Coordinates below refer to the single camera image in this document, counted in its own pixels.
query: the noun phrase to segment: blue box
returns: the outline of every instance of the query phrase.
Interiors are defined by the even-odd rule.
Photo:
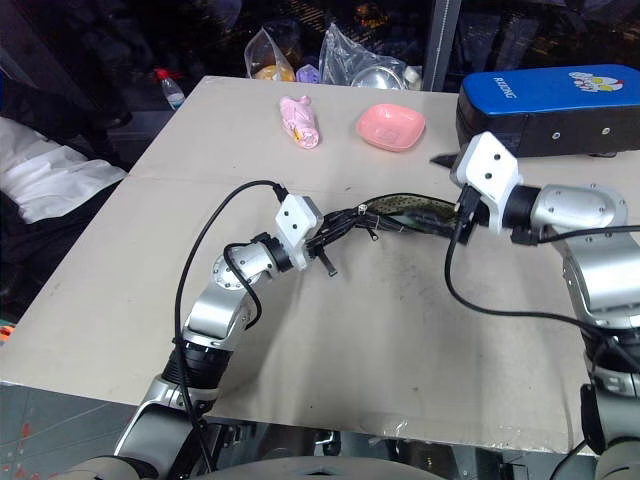
[[[516,156],[640,149],[640,72],[584,65],[472,73],[456,115],[460,144],[491,131]]]

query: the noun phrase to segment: table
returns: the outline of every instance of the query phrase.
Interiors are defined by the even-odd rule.
[[[281,96],[312,98],[314,150],[281,130]],[[205,77],[115,191],[0,349],[0,378],[137,404],[172,348],[173,298],[202,224],[222,198],[267,178],[310,195],[323,212],[384,193],[455,200],[445,169],[455,152],[454,94]],[[365,144],[357,118],[376,103],[427,117],[411,151]],[[616,188],[640,220],[640,155],[524,159],[532,185]],[[198,252],[184,316],[222,247],[275,231],[268,188],[238,197]],[[487,447],[566,451],[581,439],[583,345],[571,326],[466,310],[443,281],[443,238],[354,231],[318,262],[262,292],[264,317],[246,332],[213,414]],[[570,314],[561,259],[477,229],[454,277],[483,305]]]

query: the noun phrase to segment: pink toy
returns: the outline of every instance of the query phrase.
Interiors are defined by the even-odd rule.
[[[306,95],[300,97],[300,100],[291,97],[280,99],[282,126],[302,148],[313,148],[320,141],[316,118],[310,104],[311,99]]]
[[[381,103],[367,110],[358,120],[360,136],[371,145],[392,152],[411,148],[425,127],[424,116],[410,108]]]

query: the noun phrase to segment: orange object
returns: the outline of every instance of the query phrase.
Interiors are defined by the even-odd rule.
[[[15,327],[4,325],[0,327],[0,343],[4,343],[9,340],[9,335],[15,330]]]
[[[258,80],[278,80],[276,77],[276,66],[275,65],[267,65],[258,73],[256,73],[253,77]],[[283,82],[295,82],[296,76],[293,73],[293,70],[289,70],[288,68],[280,68],[280,80]]]

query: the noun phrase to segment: pink bowl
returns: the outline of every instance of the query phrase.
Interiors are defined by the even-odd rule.
[[[416,143],[425,123],[424,116],[410,108],[381,103],[360,117],[356,129],[371,145],[401,152]]]

